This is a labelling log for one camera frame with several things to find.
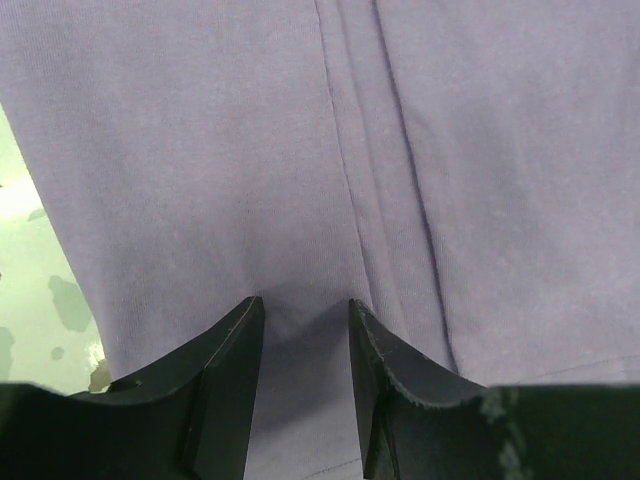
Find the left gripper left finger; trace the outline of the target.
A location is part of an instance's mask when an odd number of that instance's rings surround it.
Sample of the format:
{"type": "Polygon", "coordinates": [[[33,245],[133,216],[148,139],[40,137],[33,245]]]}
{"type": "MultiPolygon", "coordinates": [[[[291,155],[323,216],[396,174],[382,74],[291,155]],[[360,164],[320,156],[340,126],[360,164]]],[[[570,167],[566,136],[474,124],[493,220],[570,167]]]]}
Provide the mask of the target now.
{"type": "Polygon", "coordinates": [[[243,478],[263,334],[249,297],[104,393],[3,384],[2,478],[243,478]]]}

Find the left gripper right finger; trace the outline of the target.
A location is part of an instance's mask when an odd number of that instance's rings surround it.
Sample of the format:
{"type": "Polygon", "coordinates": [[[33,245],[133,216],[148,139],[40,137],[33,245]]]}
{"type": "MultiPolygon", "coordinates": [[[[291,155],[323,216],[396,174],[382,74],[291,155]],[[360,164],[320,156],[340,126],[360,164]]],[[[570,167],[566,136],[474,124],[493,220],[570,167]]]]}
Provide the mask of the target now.
{"type": "Polygon", "coordinates": [[[423,355],[362,302],[349,350],[367,479],[635,479],[636,385],[484,387],[423,355]]]}

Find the purple t-shirt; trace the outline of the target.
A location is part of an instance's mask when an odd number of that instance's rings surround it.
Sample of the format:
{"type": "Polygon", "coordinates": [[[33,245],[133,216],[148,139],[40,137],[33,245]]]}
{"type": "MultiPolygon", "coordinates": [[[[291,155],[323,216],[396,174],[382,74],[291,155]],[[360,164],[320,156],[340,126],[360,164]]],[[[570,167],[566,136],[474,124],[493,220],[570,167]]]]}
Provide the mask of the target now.
{"type": "Polygon", "coordinates": [[[639,379],[635,1],[5,1],[1,103],[115,377],[263,299],[249,479],[361,476],[352,298],[639,379]]]}

